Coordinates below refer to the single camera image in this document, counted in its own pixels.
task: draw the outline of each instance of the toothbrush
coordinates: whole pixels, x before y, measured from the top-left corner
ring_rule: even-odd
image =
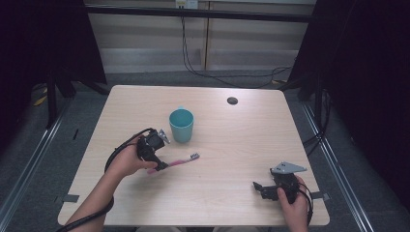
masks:
[[[194,160],[197,160],[197,159],[199,159],[199,154],[194,153],[194,154],[190,155],[189,159],[178,159],[178,160],[175,160],[175,161],[169,163],[166,168],[171,167],[171,166],[176,166],[176,165],[179,165],[179,164],[184,164],[184,163],[194,161]],[[155,168],[150,169],[150,170],[147,171],[148,174],[153,174],[153,173],[156,173],[156,172],[158,172],[158,171]]]

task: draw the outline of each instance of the plastic cup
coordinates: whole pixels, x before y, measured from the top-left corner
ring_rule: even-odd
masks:
[[[169,125],[172,130],[174,140],[179,143],[186,143],[192,137],[193,115],[180,106],[169,115]]]

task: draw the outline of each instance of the wooden table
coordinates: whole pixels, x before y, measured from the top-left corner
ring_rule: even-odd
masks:
[[[238,100],[235,105],[227,99]],[[178,106],[194,115],[192,139],[172,141],[169,114]],[[139,170],[115,192],[106,225],[281,226],[277,201],[264,200],[252,185],[274,185],[269,168],[288,161],[307,168],[300,175],[319,191],[285,97],[276,90],[115,86],[59,215],[64,224],[92,190],[113,149],[146,128],[164,129],[171,144],[157,156],[172,162],[198,160],[148,175]],[[322,199],[314,200],[311,225],[325,225]]]

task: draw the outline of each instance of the black curtain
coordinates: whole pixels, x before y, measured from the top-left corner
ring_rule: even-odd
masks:
[[[307,98],[320,73],[354,141],[410,210],[410,2],[318,0],[314,14],[337,23],[307,28],[289,81],[315,73]]]
[[[34,85],[51,70],[70,80],[106,83],[88,14],[81,0],[5,1],[0,8],[1,148],[13,138]]]

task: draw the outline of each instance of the person's right hand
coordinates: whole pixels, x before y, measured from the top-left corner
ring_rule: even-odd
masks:
[[[305,184],[304,180],[296,176],[299,183]],[[300,185],[300,190],[306,192],[306,188]],[[293,204],[289,204],[286,193],[282,188],[278,188],[278,198],[283,210],[283,216],[291,232],[308,231],[308,203],[303,195],[298,193]]]

